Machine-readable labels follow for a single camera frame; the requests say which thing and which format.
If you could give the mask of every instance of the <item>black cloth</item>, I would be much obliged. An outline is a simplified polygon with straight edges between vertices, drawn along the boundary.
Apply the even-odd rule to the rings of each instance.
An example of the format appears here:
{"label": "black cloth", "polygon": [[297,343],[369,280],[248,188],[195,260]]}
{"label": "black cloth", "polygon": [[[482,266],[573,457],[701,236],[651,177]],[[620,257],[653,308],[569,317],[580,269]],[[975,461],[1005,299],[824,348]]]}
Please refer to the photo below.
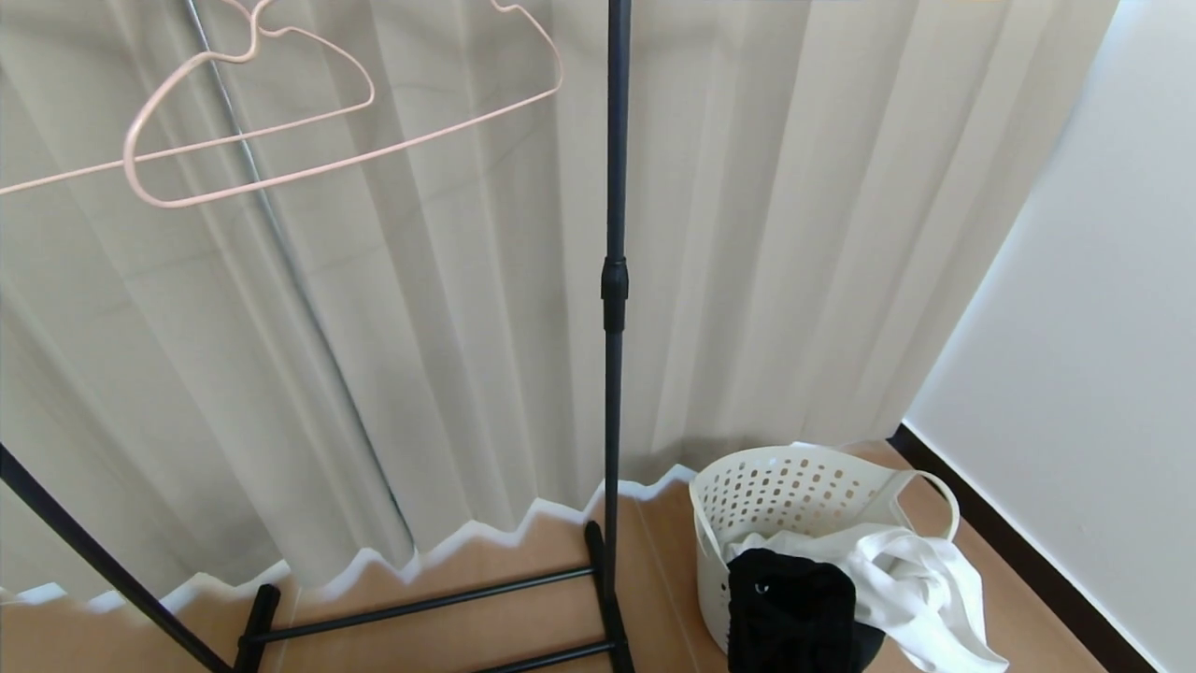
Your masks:
{"label": "black cloth", "polygon": [[855,585],[830,563],[748,550],[727,568],[730,673],[860,673],[884,631],[855,622]]}

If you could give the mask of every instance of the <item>brown floor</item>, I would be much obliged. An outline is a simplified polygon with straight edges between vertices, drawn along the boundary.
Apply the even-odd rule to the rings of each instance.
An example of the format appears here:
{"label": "brown floor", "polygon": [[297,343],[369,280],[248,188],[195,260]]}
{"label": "brown floor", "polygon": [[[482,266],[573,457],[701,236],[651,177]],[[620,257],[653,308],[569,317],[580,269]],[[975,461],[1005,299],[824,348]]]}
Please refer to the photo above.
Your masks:
{"label": "brown floor", "polygon": [[[890,467],[908,467],[887,445],[861,446],[860,454]],[[653,501],[624,497],[621,502],[618,592],[636,669],[726,671],[726,657],[706,632],[697,610],[687,488],[673,484]],[[909,489],[902,504],[923,532],[941,530],[946,521],[942,500],[925,483]],[[1011,660],[1011,671],[1104,671],[970,526],[960,528],[957,543],[983,575],[989,643]],[[318,591],[300,592],[283,582],[275,625],[301,624],[585,562],[580,530],[541,518],[518,549],[470,543],[410,586],[382,565],[367,568],[348,593],[331,601],[322,600]],[[206,595],[183,610],[181,618],[231,661],[248,610],[248,600]],[[0,619],[0,669],[5,673],[202,671],[128,610],[91,614],[60,600],[41,606],[7,605]],[[270,646],[261,671],[450,673],[600,638],[593,583],[582,579]],[[604,657],[591,657],[550,671],[597,673],[610,668]],[[892,643],[869,668],[874,673],[915,671]]]}

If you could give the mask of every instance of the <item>laundry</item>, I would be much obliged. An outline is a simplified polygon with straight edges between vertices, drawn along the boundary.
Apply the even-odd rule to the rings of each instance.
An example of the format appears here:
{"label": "laundry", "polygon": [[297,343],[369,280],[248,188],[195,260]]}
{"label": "laundry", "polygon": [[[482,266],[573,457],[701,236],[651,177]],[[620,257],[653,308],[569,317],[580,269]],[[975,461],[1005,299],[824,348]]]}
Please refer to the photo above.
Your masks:
{"label": "laundry", "polygon": [[819,538],[751,533],[727,545],[728,568],[758,550],[840,568],[854,583],[855,619],[889,635],[922,671],[1001,673],[1009,665],[984,640],[980,574],[947,540],[877,524]]}
{"label": "laundry", "polygon": [[837,567],[764,549],[728,564],[731,673],[860,673],[884,632],[855,620],[855,586]]}

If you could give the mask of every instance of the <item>curtain fold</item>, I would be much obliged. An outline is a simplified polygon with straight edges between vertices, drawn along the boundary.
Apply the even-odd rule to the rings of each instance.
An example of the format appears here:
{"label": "curtain fold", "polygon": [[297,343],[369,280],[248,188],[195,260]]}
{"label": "curtain fold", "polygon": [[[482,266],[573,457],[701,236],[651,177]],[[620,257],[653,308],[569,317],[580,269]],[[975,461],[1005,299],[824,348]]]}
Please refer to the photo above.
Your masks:
{"label": "curtain fold", "polygon": [[[195,50],[183,1],[75,5],[0,10],[2,184],[116,158],[136,108]],[[398,565],[469,520],[511,530],[537,497],[580,507],[598,487],[606,6],[525,5],[561,49],[565,88],[271,188],[283,247],[251,195],[159,210],[118,171],[0,201],[0,436],[155,589],[195,571],[243,581],[280,557],[318,583],[362,546]],[[236,12],[196,6],[216,49],[244,49]],[[623,476],[887,436],[1115,7],[637,2]],[[321,33],[378,85],[366,110],[252,140],[266,176],[554,77],[535,30],[487,2],[281,0],[264,24]],[[246,129],[365,94],[352,66],[293,36],[221,75]],[[226,133],[196,72],[141,148]],[[142,175],[177,197],[245,173],[230,147]],[[37,563],[57,550],[10,539],[22,526],[0,534],[0,583],[75,591],[83,574]]]}

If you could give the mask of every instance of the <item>pink hanger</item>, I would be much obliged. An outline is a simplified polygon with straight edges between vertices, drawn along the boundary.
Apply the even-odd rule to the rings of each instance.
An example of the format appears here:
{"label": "pink hanger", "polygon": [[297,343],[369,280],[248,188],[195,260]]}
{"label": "pink hanger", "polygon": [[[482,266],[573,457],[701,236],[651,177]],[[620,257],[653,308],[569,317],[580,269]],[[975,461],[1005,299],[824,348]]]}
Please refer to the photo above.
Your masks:
{"label": "pink hanger", "polygon": [[[323,114],[316,115],[313,117],[307,117],[305,120],[299,120],[299,121],[294,121],[294,122],[287,122],[285,124],[276,126],[276,127],[273,127],[273,128],[266,128],[266,129],[262,129],[262,130],[251,130],[251,131],[248,131],[248,133],[242,133],[239,135],[230,135],[227,137],[218,137],[215,140],[205,140],[202,142],[195,142],[193,145],[184,145],[182,147],[173,147],[173,148],[170,148],[170,149],[161,149],[161,151],[158,151],[158,152],[151,152],[148,154],[140,154],[140,155],[133,158],[135,161],[147,161],[150,159],[161,159],[161,158],[165,158],[165,157],[173,157],[173,155],[177,155],[177,154],[183,154],[183,153],[187,153],[187,152],[190,152],[190,151],[194,151],[194,149],[202,149],[205,147],[216,147],[219,145],[226,145],[228,142],[237,142],[238,140],[244,140],[244,139],[248,139],[248,137],[257,137],[260,135],[266,135],[267,133],[273,133],[275,130],[282,130],[282,129],[287,129],[287,128],[294,128],[294,127],[304,126],[304,124],[307,124],[307,123],[316,122],[316,121],[331,118],[331,117],[335,117],[337,115],[346,115],[346,114],[360,110],[360,109],[370,105],[371,103],[373,103],[373,100],[374,100],[374,84],[373,84],[373,78],[370,77],[370,72],[366,71],[365,66],[362,66],[361,62],[358,61],[356,59],[354,59],[348,51],[346,51],[344,49],[341,49],[336,44],[332,44],[331,42],[324,39],[323,37],[321,37],[318,35],[307,32],[306,30],[303,30],[303,29],[297,27],[297,26],[286,26],[286,27],[281,27],[279,30],[268,30],[268,29],[264,29],[264,27],[262,27],[261,25],[257,24],[256,12],[258,12],[260,10],[263,10],[267,5],[269,5],[274,0],[263,0],[257,7],[254,8],[255,14],[250,14],[249,10],[246,10],[245,7],[242,7],[240,4],[237,2],[237,0],[220,0],[220,1],[225,2],[226,5],[231,5],[232,7],[236,7],[237,11],[240,12],[242,16],[245,17],[245,20],[250,24],[252,31],[250,32],[249,50],[245,51],[245,54],[242,54],[240,56],[230,56],[227,54],[220,54],[220,53],[216,53],[216,51],[205,51],[203,54],[199,54],[199,55],[193,56],[191,59],[189,59],[185,63],[183,63],[183,66],[181,66],[175,72],[175,74],[178,74],[184,68],[187,68],[187,72],[190,72],[190,69],[194,69],[199,63],[207,62],[209,60],[221,60],[221,61],[243,63],[243,62],[252,59],[255,55],[257,55],[257,49],[258,49],[258,38],[257,38],[257,35],[258,35],[258,32],[261,32],[262,35],[264,35],[267,37],[280,37],[280,36],[286,35],[288,32],[294,32],[294,33],[298,33],[298,35],[303,35],[304,37],[310,37],[311,39],[315,39],[316,42],[319,42],[321,44],[328,47],[332,51],[336,51],[337,54],[340,54],[341,56],[343,56],[344,59],[347,59],[350,63],[353,63],[354,67],[356,67],[359,71],[361,71],[361,75],[365,77],[366,84],[370,86],[370,96],[364,102],[361,102],[361,103],[356,103],[356,104],[349,105],[347,108],[341,108],[340,110],[334,110],[331,112],[323,112]],[[69,170],[69,171],[66,171],[66,172],[60,172],[57,175],[50,175],[50,176],[47,176],[47,177],[39,177],[37,179],[31,179],[29,182],[22,182],[20,184],[11,184],[8,186],[0,188],[0,196],[4,196],[5,194],[12,194],[12,192],[16,192],[16,191],[22,191],[22,190],[25,190],[25,189],[32,189],[35,186],[43,186],[45,184],[53,184],[55,182],[61,182],[63,179],[69,179],[72,177],[81,177],[84,175],[91,175],[93,172],[100,172],[100,171],[105,171],[105,170],[110,170],[110,169],[115,169],[115,167],[121,167],[122,165],[124,165],[124,160],[126,160],[124,158],[121,158],[121,159],[117,159],[115,161],[108,161],[108,163],[103,163],[103,164],[96,164],[93,166],[87,166],[87,167],[83,167],[83,169]]]}
{"label": "pink hanger", "polygon": [[142,201],[146,201],[147,203],[154,204],[154,206],[158,206],[158,207],[161,207],[161,208],[183,208],[183,207],[188,207],[188,206],[195,206],[195,204],[199,204],[199,203],[207,203],[207,202],[215,201],[218,198],[224,198],[224,197],[227,197],[227,196],[232,196],[232,195],[236,195],[236,194],[244,194],[246,191],[252,191],[255,189],[264,189],[267,186],[274,186],[274,185],[277,185],[277,184],[286,184],[288,182],[294,182],[297,179],[303,179],[305,177],[312,177],[312,176],[321,175],[321,173],[324,173],[324,172],[329,172],[329,171],[334,171],[334,170],[337,170],[337,169],[342,169],[342,167],[352,166],[352,165],[355,165],[355,164],[360,164],[362,161],[367,161],[370,159],[376,159],[378,157],[383,157],[385,154],[390,154],[392,152],[399,152],[402,149],[405,149],[408,147],[413,147],[413,146],[419,145],[421,142],[426,142],[426,141],[435,139],[435,137],[440,137],[440,136],[444,136],[444,135],[448,135],[451,133],[456,133],[456,131],[462,130],[464,128],[469,128],[471,126],[476,126],[476,124],[478,124],[478,123],[481,123],[483,121],[488,121],[488,120],[502,116],[502,115],[505,115],[507,112],[511,112],[513,110],[517,110],[519,108],[530,105],[530,104],[532,104],[532,103],[535,103],[537,100],[542,100],[544,98],[548,98],[549,96],[553,96],[554,93],[556,93],[557,91],[560,91],[561,85],[565,84],[565,65],[561,61],[561,53],[556,48],[556,43],[554,43],[553,38],[548,35],[548,31],[544,30],[544,26],[542,26],[539,24],[539,22],[537,22],[536,18],[532,17],[531,13],[529,13],[527,10],[525,10],[521,5],[506,5],[506,6],[504,6],[504,5],[499,5],[498,0],[490,0],[490,5],[495,10],[498,10],[499,12],[502,12],[502,13],[519,12],[519,13],[521,13],[529,22],[531,22],[532,26],[536,29],[537,32],[539,32],[539,35],[544,38],[544,41],[548,42],[548,45],[553,49],[553,56],[555,57],[555,61],[556,61],[556,73],[557,73],[556,84],[551,88],[548,88],[548,90],[545,90],[545,91],[543,91],[541,93],[531,96],[530,98],[525,98],[525,99],[519,100],[517,103],[512,103],[509,105],[506,105],[505,108],[500,108],[498,110],[493,110],[493,111],[487,112],[484,115],[474,117],[474,118],[468,120],[468,121],[463,121],[460,123],[457,123],[457,124],[443,128],[440,130],[435,130],[435,131],[428,133],[426,135],[421,135],[419,137],[413,137],[410,140],[404,140],[402,142],[391,145],[389,147],[382,147],[379,149],[373,149],[373,151],[364,153],[364,154],[358,154],[355,157],[349,157],[349,158],[346,158],[346,159],[340,159],[340,160],[331,161],[331,163],[328,163],[328,164],[324,164],[324,165],[321,165],[321,166],[315,166],[315,167],[310,167],[310,169],[298,170],[298,171],[289,172],[287,175],[281,175],[281,176],[277,176],[277,177],[270,177],[270,178],[267,178],[267,179],[261,179],[261,181],[257,181],[257,182],[251,182],[249,184],[240,184],[240,185],[237,185],[237,186],[230,186],[227,189],[220,189],[220,190],[216,190],[216,191],[210,191],[208,194],[200,194],[200,195],[196,195],[196,196],[188,196],[188,197],[184,197],[184,198],[176,198],[176,200],[172,200],[172,201],[164,201],[164,200],[160,200],[160,198],[153,196],[152,194],[150,194],[150,192],[147,192],[145,190],[145,188],[141,184],[141,181],[140,181],[140,178],[138,177],[138,173],[136,173],[136,164],[138,163],[140,163],[142,160],[147,160],[147,159],[154,159],[154,158],[160,158],[160,157],[169,157],[169,155],[182,154],[182,153],[190,152],[190,151],[194,151],[194,149],[201,149],[201,148],[205,148],[205,147],[213,147],[213,146],[222,145],[222,143],[226,143],[226,142],[234,142],[234,141],[238,141],[238,140],[242,140],[242,139],[257,137],[257,136],[261,136],[261,135],[266,135],[266,134],[269,134],[269,133],[275,133],[277,130],[283,130],[283,129],[288,129],[288,128],[295,128],[295,127],[304,126],[304,124],[307,124],[307,123],[311,123],[311,122],[315,122],[315,121],[321,121],[321,120],[325,120],[325,118],[329,118],[329,117],[332,117],[332,116],[343,115],[343,114],[347,114],[347,112],[350,112],[350,111],[354,111],[354,110],[359,110],[359,109],[361,109],[361,108],[371,104],[373,102],[373,98],[374,98],[373,80],[371,80],[368,73],[366,73],[366,78],[367,78],[367,80],[370,80],[370,98],[365,103],[359,103],[356,105],[353,105],[353,106],[349,106],[349,108],[344,108],[342,110],[336,110],[334,112],[324,112],[322,115],[316,115],[313,117],[309,117],[309,118],[305,118],[305,120],[288,122],[288,123],[285,123],[285,124],[280,124],[280,126],[275,126],[275,127],[270,127],[270,128],[264,128],[264,129],[261,129],[261,130],[252,130],[252,131],[248,131],[248,133],[243,133],[243,134],[233,135],[233,136],[228,136],[228,137],[220,137],[220,139],[216,139],[216,140],[208,140],[208,141],[205,141],[205,142],[196,142],[194,145],[187,145],[184,147],[177,147],[177,148],[172,148],[172,149],[165,149],[165,151],[161,151],[161,152],[154,152],[154,153],[151,153],[151,154],[134,155],[134,152],[136,151],[138,137],[141,134],[141,129],[145,127],[145,123],[146,123],[146,121],[148,121],[150,116],[153,115],[153,112],[157,109],[157,106],[161,103],[163,98],[165,98],[165,96],[170,92],[170,90],[173,86],[176,86],[179,81],[182,81],[182,79],[190,71],[195,69],[196,67],[199,67],[200,65],[202,65],[202,63],[205,63],[207,61],[210,61],[210,60],[221,60],[221,61],[226,61],[226,62],[243,63],[243,62],[246,62],[246,61],[251,60],[254,56],[257,55],[257,49],[258,49],[258,45],[260,45],[258,44],[258,39],[257,39],[257,33],[258,32],[266,35],[267,37],[277,37],[277,36],[283,35],[286,32],[299,32],[300,35],[305,35],[307,37],[312,37],[312,38],[315,38],[315,39],[317,39],[317,41],[327,44],[328,47],[330,47],[331,49],[334,49],[338,54],[341,54],[341,55],[346,56],[347,59],[349,59],[350,61],[353,61],[353,63],[355,66],[358,66],[358,68],[361,69],[364,73],[366,72],[365,68],[361,66],[361,63],[356,59],[353,59],[353,56],[350,56],[347,51],[344,51],[340,47],[336,47],[336,45],[331,44],[330,42],[325,41],[324,38],[318,37],[318,36],[316,36],[313,33],[304,31],[304,30],[298,29],[295,26],[287,26],[287,27],[283,27],[283,29],[279,29],[276,31],[268,31],[266,29],[262,29],[258,25],[258,23],[257,23],[258,16],[274,0],[260,0],[258,4],[254,7],[252,12],[248,12],[244,7],[242,7],[239,4],[237,4],[236,0],[222,0],[222,1],[227,2],[230,5],[237,6],[238,10],[240,10],[244,16],[246,16],[246,19],[250,23],[252,37],[250,38],[250,48],[249,48],[249,50],[245,54],[242,54],[239,56],[231,56],[231,55],[227,55],[227,54],[219,54],[219,53],[215,53],[215,51],[205,51],[203,54],[197,54],[197,55],[193,56],[187,62],[184,62],[182,66],[179,66],[169,78],[166,78],[166,80],[161,84],[161,86],[159,86],[158,90],[154,91],[154,93],[150,97],[150,99],[146,102],[146,104],[138,112],[136,117],[133,121],[133,124],[129,127],[128,134],[124,137],[124,147],[123,147],[121,160],[118,160],[118,161],[110,161],[110,163],[106,163],[106,164],[100,164],[100,165],[91,166],[91,167],[87,167],[87,169],[80,169],[80,170],[75,170],[75,171],[68,171],[68,172],[60,173],[60,175],[56,175],[56,176],[44,177],[44,178],[41,178],[41,179],[35,179],[32,182],[25,182],[25,183],[12,185],[12,186],[5,186],[5,188],[0,189],[0,195],[8,194],[11,191],[17,191],[17,190],[20,190],[20,189],[28,189],[28,188],[31,188],[31,186],[38,186],[41,184],[48,184],[48,183],[51,183],[51,182],[57,182],[60,179],[66,179],[66,178],[69,178],[69,177],[77,177],[79,175],[87,175],[90,172],[96,172],[96,171],[99,171],[99,170],[106,170],[106,169],[110,169],[110,167],[123,166],[124,167],[124,175],[126,175],[126,177],[129,181],[129,186],[138,195],[138,197],[140,197]]}

